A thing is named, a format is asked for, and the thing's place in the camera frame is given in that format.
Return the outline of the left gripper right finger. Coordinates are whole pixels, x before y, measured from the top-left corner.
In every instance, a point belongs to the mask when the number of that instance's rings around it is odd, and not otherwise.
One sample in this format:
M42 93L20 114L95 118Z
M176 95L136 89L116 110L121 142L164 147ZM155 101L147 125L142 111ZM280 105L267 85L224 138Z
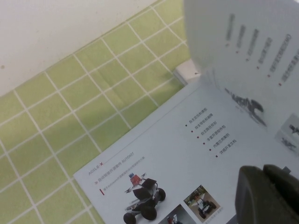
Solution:
M299 180L276 165L264 165L263 172L275 188L281 208L282 223L299 222Z

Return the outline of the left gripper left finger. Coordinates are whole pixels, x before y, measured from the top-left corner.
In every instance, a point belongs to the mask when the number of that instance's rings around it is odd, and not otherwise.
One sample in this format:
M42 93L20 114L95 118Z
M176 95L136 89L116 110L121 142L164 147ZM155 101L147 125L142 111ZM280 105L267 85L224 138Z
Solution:
M286 224L289 206L284 189L260 168L239 170L235 210L240 224Z

